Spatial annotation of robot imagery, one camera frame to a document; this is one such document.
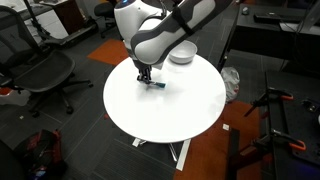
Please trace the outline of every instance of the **black bag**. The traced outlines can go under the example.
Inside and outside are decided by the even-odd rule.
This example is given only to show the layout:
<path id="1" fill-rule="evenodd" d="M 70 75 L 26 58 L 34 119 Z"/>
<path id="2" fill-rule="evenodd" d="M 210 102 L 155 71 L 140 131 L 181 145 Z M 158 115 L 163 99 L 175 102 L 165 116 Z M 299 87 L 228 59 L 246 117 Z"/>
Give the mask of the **black bag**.
<path id="1" fill-rule="evenodd" d="M 61 136 L 58 130 L 41 130 L 15 149 L 18 159 L 30 180 L 59 179 L 67 169 L 61 156 Z"/>

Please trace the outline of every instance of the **chair backrest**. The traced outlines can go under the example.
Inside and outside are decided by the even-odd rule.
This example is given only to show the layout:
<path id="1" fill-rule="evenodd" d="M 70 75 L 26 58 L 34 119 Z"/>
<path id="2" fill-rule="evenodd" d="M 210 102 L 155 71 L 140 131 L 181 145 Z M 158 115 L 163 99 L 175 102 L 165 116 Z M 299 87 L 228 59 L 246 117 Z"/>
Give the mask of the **chair backrest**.
<path id="1" fill-rule="evenodd" d="M 116 4 L 118 3 L 117 0 L 108 0 L 108 1 L 113 5 L 113 7 L 115 7 Z"/>
<path id="2" fill-rule="evenodd" d="M 19 76 L 23 72 L 17 67 L 28 64 L 28 60 L 36 53 L 41 53 L 41 49 L 20 14 L 9 7 L 0 6 L 0 75 Z"/>

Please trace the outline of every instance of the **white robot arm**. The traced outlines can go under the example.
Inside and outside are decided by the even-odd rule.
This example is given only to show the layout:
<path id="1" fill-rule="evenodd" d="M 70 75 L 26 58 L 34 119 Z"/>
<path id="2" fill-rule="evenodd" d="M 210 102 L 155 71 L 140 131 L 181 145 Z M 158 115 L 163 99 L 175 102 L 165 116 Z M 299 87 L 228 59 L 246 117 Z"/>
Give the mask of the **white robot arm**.
<path id="1" fill-rule="evenodd" d="M 139 69 L 138 80 L 152 83 L 151 65 L 161 64 L 188 36 L 220 14 L 232 0 L 183 0 L 167 12 L 141 0 L 121 0 L 115 19 L 125 47 Z"/>

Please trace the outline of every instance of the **gray carpet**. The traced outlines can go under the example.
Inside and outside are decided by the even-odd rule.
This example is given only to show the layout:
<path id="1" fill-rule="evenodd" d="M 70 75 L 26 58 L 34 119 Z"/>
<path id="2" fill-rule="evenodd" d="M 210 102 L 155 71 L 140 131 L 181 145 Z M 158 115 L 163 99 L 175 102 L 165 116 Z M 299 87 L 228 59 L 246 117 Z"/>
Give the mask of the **gray carpet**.
<path id="1" fill-rule="evenodd" d="M 237 10 L 238 6 L 230 6 L 188 38 L 198 46 L 198 54 L 214 66 L 221 56 Z M 175 163 L 166 145 L 147 143 L 136 148 L 131 145 L 133 137 L 121 131 L 110 119 L 104 118 L 103 86 L 113 68 L 89 60 L 86 56 L 109 38 L 119 38 L 116 28 L 110 30 L 105 39 L 97 33 L 63 50 L 76 61 L 74 79 L 88 78 L 94 83 L 93 88 L 79 85 L 66 89 L 75 109 L 72 115 L 65 113 L 66 108 L 57 95 L 44 103 L 40 117 L 36 119 L 28 112 L 33 101 L 23 107 L 2 105 L 0 139 L 14 148 L 24 138 L 41 129 L 60 129 L 62 155 L 69 165 L 64 176 L 66 180 L 172 179 Z M 235 67 L 240 74 L 237 100 L 250 102 L 257 98 L 264 89 L 264 71 L 278 70 L 281 63 L 279 59 L 231 51 L 226 66 Z M 176 144 L 175 148 L 179 153 L 181 143 Z"/>

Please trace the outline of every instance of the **white table top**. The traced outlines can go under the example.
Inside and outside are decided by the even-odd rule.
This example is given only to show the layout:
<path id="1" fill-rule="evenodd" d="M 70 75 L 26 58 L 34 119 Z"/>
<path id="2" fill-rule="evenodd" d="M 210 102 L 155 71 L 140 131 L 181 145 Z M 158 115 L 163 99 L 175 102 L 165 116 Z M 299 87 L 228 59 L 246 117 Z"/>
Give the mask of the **white table top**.
<path id="1" fill-rule="evenodd" d="M 109 75 L 103 100 L 113 122 L 133 137 L 155 143 L 174 143 L 207 130 L 220 116 L 226 100 L 218 71 L 196 55 L 186 65 L 165 60 L 153 68 L 153 81 L 164 89 L 137 81 L 138 69 L 130 58 Z"/>

